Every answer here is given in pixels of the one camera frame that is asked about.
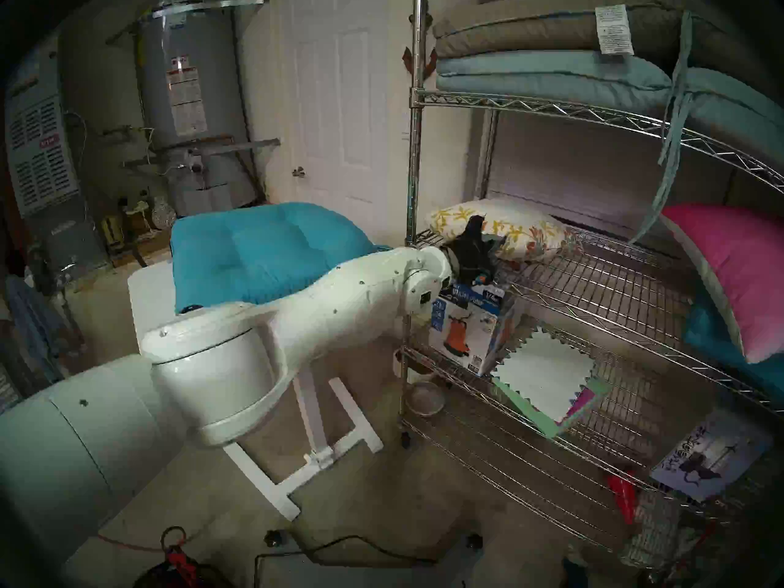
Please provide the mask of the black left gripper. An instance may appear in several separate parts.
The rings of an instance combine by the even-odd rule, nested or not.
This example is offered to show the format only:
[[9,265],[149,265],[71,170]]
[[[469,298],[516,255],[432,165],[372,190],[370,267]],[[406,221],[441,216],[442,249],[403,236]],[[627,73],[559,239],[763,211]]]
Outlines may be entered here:
[[484,216],[472,215],[464,230],[464,238],[450,242],[451,257],[456,261],[452,270],[461,285],[489,285],[495,277],[493,257],[498,257],[507,242],[506,236],[487,234],[483,240]]

